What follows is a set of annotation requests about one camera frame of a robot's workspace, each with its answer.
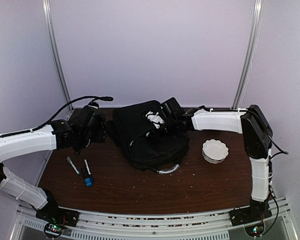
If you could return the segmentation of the black student backpack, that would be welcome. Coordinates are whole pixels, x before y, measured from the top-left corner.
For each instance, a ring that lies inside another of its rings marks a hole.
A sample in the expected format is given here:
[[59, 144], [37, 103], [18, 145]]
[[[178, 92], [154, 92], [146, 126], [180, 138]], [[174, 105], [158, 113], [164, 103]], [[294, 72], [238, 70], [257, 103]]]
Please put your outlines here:
[[145, 136], [154, 126], [141, 113], [161, 112], [161, 104], [157, 100], [150, 100], [116, 108], [112, 112], [112, 119], [106, 123], [106, 129], [109, 137], [135, 169], [169, 175], [179, 169], [182, 158], [189, 150], [190, 137], [187, 132], [160, 138]]

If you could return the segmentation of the black blue highlighter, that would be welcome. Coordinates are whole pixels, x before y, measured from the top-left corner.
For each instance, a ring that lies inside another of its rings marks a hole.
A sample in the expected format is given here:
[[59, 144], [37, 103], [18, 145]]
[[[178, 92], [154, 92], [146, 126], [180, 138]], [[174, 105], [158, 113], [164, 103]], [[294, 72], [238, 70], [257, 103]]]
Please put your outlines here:
[[90, 178], [90, 175], [89, 175], [89, 173], [88, 173], [87, 168], [86, 168], [86, 167], [82, 167], [82, 168], [80, 169], [80, 171], [81, 171], [81, 175], [82, 175], [82, 177], [83, 177], [83, 180], [84, 180], [85, 185], [86, 185], [87, 187], [91, 187], [93, 183], [92, 183], [92, 181], [91, 181], [91, 178]]

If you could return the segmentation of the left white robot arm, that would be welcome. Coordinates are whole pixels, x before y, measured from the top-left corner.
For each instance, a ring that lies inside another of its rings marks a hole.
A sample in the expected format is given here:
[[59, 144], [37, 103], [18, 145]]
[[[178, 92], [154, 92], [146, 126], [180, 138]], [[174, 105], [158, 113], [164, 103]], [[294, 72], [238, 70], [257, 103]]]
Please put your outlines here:
[[54, 120], [40, 129], [27, 129], [0, 135], [0, 190], [16, 199], [27, 202], [42, 212], [51, 222], [62, 218], [52, 193], [36, 187], [12, 173], [3, 162], [15, 157], [41, 151], [72, 148], [76, 156], [91, 143], [103, 143], [106, 139], [104, 121]]

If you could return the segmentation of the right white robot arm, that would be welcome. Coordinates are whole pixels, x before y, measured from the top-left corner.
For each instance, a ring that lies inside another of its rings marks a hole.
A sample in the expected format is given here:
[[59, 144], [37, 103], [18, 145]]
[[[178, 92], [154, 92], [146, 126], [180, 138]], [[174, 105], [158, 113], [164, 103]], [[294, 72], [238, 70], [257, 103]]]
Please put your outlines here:
[[258, 105], [248, 108], [226, 109], [201, 106], [185, 111], [182, 107], [163, 103], [159, 110], [148, 110], [142, 116], [154, 125], [156, 134], [174, 134], [180, 131], [225, 131], [241, 134], [252, 170], [249, 220], [258, 220], [268, 209], [273, 197], [272, 159], [287, 154], [273, 140], [273, 130]]

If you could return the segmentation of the green tipped white marker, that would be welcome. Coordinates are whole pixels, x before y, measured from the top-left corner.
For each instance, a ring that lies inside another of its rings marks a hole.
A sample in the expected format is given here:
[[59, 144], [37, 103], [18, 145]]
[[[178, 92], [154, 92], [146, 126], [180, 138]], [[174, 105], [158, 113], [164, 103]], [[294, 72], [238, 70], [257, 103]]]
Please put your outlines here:
[[75, 166], [75, 164], [73, 163], [72, 159], [68, 156], [67, 158], [68, 163], [71, 165], [71, 167], [74, 169], [75, 173], [80, 176], [81, 173], [79, 172], [79, 170], [77, 169], [77, 167]]

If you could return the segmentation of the white fluted ceramic bowl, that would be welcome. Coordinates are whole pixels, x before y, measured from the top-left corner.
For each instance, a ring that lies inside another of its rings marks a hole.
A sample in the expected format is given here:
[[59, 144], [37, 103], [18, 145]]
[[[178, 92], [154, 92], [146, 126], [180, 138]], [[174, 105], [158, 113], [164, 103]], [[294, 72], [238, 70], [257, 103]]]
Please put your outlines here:
[[220, 140], [209, 139], [202, 144], [202, 156], [210, 164], [220, 164], [229, 155], [229, 148]]

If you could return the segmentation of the blue tipped white marker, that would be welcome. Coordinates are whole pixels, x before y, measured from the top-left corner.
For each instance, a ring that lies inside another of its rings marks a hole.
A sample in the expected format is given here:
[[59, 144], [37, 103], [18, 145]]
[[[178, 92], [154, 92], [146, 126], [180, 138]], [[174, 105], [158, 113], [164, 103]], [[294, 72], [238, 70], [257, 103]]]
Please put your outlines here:
[[87, 172], [88, 172], [90, 181], [93, 183], [95, 180], [94, 180], [94, 177], [93, 177], [93, 175], [92, 175], [92, 173], [91, 173], [91, 170], [90, 170], [88, 161], [87, 161], [86, 159], [84, 159], [84, 163], [85, 163], [85, 166], [86, 166], [86, 169], [87, 169]]

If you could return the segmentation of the right aluminium frame post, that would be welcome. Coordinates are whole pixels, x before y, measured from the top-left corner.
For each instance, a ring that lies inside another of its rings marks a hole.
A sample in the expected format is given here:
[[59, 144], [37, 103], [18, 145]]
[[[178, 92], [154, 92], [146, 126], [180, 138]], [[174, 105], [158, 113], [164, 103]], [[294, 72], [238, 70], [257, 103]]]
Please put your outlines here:
[[237, 109], [241, 106], [247, 86], [248, 81], [251, 74], [252, 69], [252, 60], [254, 53], [257, 48], [258, 39], [259, 39], [259, 33], [261, 28], [261, 22], [262, 22], [262, 12], [263, 12], [263, 0], [255, 0], [254, 1], [254, 8], [253, 8], [253, 15], [251, 20], [251, 26], [250, 26], [250, 33], [249, 33], [249, 39], [246, 49], [245, 58], [243, 61], [243, 67], [239, 78], [239, 83], [237, 87], [237, 91], [234, 97], [234, 101], [232, 104], [233, 109]]

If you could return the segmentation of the aluminium frame post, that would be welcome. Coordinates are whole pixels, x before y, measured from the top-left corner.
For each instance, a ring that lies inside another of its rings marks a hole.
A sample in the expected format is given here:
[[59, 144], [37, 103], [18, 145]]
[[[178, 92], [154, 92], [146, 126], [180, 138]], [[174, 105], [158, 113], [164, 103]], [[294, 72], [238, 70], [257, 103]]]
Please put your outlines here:
[[70, 98], [70, 93], [69, 93], [69, 90], [68, 90], [68, 87], [66, 84], [64, 71], [62, 68], [62, 63], [61, 63], [61, 59], [60, 59], [60, 55], [59, 55], [59, 51], [58, 51], [58, 45], [57, 45], [57, 39], [56, 39], [56, 34], [55, 34], [55, 29], [54, 29], [54, 24], [53, 24], [50, 0], [43, 0], [42, 6], [43, 6], [43, 13], [44, 13], [46, 26], [47, 26], [47, 32], [48, 32], [48, 36], [49, 36], [49, 41], [50, 41], [50, 46], [51, 46], [51, 50], [52, 50], [53, 61], [54, 61], [54, 66], [56, 69], [58, 81], [60, 83], [63, 97], [64, 97], [66, 103], [69, 103], [71, 101], [71, 98]]
[[255, 0], [254, 1], [254, 8], [253, 8], [253, 15], [251, 20], [251, 26], [250, 26], [250, 33], [249, 33], [249, 39], [246, 49], [245, 58], [243, 61], [243, 67], [239, 78], [239, 83], [237, 87], [237, 91], [234, 97], [234, 101], [232, 104], [233, 109], [237, 109], [241, 106], [247, 86], [248, 81], [251, 74], [252, 69], [252, 60], [254, 53], [257, 48], [258, 39], [259, 39], [259, 33], [261, 28], [261, 22], [262, 22], [262, 12], [263, 12], [263, 0]]

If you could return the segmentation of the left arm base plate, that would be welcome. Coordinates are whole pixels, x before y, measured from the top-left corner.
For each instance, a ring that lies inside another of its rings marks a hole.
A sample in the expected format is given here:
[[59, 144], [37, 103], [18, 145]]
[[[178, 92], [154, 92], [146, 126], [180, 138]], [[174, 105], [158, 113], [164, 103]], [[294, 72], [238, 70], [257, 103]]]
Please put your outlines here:
[[61, 227], [76, 227], [80, 213], [75, 210], [60, 208], [57, 212], [45, 213], [42, 210], [36, 210], [35, 217], [46, 222]]

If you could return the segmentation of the front aluminium rail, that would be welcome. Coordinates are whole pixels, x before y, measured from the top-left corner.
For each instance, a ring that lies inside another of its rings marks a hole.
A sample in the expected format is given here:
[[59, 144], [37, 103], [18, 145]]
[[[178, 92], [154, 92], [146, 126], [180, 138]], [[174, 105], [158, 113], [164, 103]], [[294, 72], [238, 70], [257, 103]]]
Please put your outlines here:
[[79, 210], [76, 226], [61, 240], [250, 240], [248, 231], [265, 225], [263, 240], [300, 240], [299, 229], [284, 197], [269, 201], [272, 215], [233, 225], [230, 209], [180, 214], [118, 214]]

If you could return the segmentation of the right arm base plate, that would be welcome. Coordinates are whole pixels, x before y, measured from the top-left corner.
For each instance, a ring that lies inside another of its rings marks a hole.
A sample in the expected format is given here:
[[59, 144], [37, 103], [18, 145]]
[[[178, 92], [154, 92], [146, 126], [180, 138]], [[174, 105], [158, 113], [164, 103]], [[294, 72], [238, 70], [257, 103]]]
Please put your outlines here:
[[272, 216], [272, 212], [269, 209], [261, 211], [259, 208], [244, 207], [234, 208], [229, 212], [229, 217], [232, 226], [246, 225], [253, 222], [260, 222], [263, 219]]

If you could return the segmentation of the left aluminium frame post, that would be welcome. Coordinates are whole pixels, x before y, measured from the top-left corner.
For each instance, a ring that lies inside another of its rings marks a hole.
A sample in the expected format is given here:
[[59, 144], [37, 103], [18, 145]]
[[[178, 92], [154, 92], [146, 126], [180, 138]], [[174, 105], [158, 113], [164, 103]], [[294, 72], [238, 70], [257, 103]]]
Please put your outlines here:
[[62, 63], [61, 63], [61, 59], [60, 59], [60, 55], [59, 55], [59, 51], [58, 51], [58, 45], [57, 45], [57, 39], [56, 39], [56, 34], [55, 34], [55, 29], [54, 29], [54, 24], [53, 24], [50, 0], [43, 0], [42, 6], [43, 6], [43, 13], [44, 13], [46, 26], [47, 26], [47, 32], [48, 32], [48, 36], [49, 36], [49, 41], [50, 41], [50, 46], [51, 46], [51, 50], [52, 50], [53, 61], [54, 61], [54, 66], [56, 69], [58, 81], [60, 83], [63, 97], [64, 97], [66, 103], [69, 103], [71, 101], [71, 98], [70, 98], [70, 93], [69, 93], [69, 90], [68, 90], [68, 87], [66, 84], [64, 71], [62, 68]]

